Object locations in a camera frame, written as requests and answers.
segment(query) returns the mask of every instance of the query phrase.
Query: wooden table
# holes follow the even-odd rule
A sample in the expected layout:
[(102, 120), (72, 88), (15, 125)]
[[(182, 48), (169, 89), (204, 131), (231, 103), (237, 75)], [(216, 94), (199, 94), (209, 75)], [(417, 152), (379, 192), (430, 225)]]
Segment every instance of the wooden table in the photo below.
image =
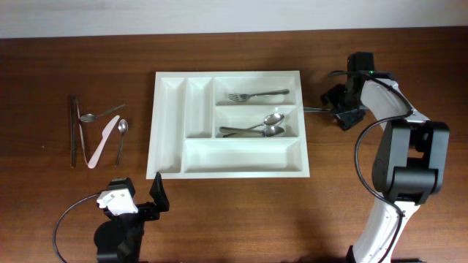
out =
[[(344, 78), (355, 51), (375, 52), (413, 105), (450, 129), (444, 186), (410, 220), (393, 258), (468, 258), (468, 28), (297, 31), (0, 40), (0, 262), (58, 262), (52, 231), (73, 202), (131, 177), (136, 202), (151, 200), (145, 179), (156, 71), (300, 70), (305, 106)], [(78, 153), (69, 166), (69, 108), (84, 113), (126, 103), (121, 166), (113, 132), (96, 169)], [(95, 149), (111, 119), (85, 125)], [(306, 114), (310, 178), (165, 180), (171, 207), (146, 224), (141, 259), (150, 262), (320, 262), (342, 257), (364, 229), (373, 197), (355, 174), (352, 150), (374, 117), (342, 131), (332, 117)], [(362, 146), (370, 179), (382, 131)], [(106, 221), (94, 202), (73, 210), (58, 231), (70, 262), (95, 261), (93, 235)]]

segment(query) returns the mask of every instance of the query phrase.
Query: white plastic knife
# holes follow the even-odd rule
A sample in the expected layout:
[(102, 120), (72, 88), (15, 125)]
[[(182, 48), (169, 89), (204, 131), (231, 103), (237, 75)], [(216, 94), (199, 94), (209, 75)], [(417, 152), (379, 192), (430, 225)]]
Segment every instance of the white plastic knife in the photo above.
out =
[(97, 162), (99, 161), (99, 157), (101, 157), (102, 150), (104, 149), (105, 142), (107, 141), (110, 132), (113, 130), (114, 126), (116, 125), (117, 121), (119, 120), (120, 116), (117, 115), (114, 117), (109, 123), (105, 126), (102, 130), (102, 140), (97, 146), (96, 151), (94, 151), (93, 156), (89, 159), (88, 168), (93, 169), (96, 167)]

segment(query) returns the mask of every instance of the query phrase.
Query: white wall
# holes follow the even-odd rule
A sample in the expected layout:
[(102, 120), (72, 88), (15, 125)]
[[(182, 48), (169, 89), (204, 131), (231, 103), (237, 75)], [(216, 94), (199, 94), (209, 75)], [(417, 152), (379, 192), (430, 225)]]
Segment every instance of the white wall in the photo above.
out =
[(0, 0), (0, 38), (467, 25), (468, 0)]

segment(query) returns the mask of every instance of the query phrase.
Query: metal fork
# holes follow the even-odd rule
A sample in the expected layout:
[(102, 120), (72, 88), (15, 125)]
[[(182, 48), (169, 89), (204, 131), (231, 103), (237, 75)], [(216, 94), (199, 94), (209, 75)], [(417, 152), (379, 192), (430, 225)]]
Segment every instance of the metal fork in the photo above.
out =
[(263, 92), (259, 94), (228, 94), (227, 98), (234, 101), (234, 102), (246, 102), (253, 96), (267, 96), (267, 95), (286, 95), (289, 94), (290, 90), (289, 89), (284, 89), (280, 91), (269, 91), (269, 92)]

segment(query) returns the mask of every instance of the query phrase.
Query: spoon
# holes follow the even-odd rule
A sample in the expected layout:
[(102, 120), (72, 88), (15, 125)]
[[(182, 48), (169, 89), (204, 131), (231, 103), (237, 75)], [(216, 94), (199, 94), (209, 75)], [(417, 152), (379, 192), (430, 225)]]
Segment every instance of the spoon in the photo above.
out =
[(230, 128), (230, 127), (219, 127), (219, 131), (223, 133), (228, 132), (235, 132), (235, 133), (255, 133), (260, 134), (262, 137), (281, 137), (283, 136), (285, 130), (280, 126), (271, 126), (266, 127), (262, 131), (251, 130), (251, 129), (237, 129), (237, 128)]
[(118, 131), (122, 134), (122, 139), (120, 139), (120, 146), (118, 147), (116, 166), (118, 166), (118, 163), (120, 162), (120, 155), (122, 153), (122, 148), (124, 146), (124, 135), (129, 130), (129, 124), (124, 119), (121, 119), (120, 122), (118, 123), (117, 128), (118, 128)]
[[(274, 113), (274, 114), (270, 114), (270, 115), (266, 116), (263, 119), (262, 123), (260, 123), (258, 125), (255, 125), (255, 126), (252, 126), (252, 127), (249, 127), (247, 129), (255, 129), (258, 126), (265, 126), (265, 127), (278, 126), (283, 121), (284, 121), (284, 114), (283, 113)], [(231, 137), (231, 136), (233, 136), (235, 134), (236, 133), (225, 134), (225, 135), (223, 135), (223, 138)]]
[(98, 119), (98, 117), (101, 117), (101, 116), (104, 116), (104, 115), (106, 115), (106, 114), (109, 114), (109, 113), (113, 112), (114, 110), (118, 110), (118, 109), (122, 108), (123, 106), (125, 106), (125, 104), (122, 104), (122, 105), (120, 105), (120, 106), (117, 106), (117, 107), (115, 107), (115, 108), (113, 108), (113, 109), (110, 109), (110, 110), (108, 110), (108, 111), (106, 111), (106, 112), (104, 112), (104, 113), (101, 113), (101, 114), (99, 114), (99, 115), (94, 115), (94, 114), (91, 114), (91, 113), (82, 115), (82, 116), (80, 117), (80, 121), (82, 121), (82, 122), (94, 122), (94, 121), (96, 121), (96, 119)]

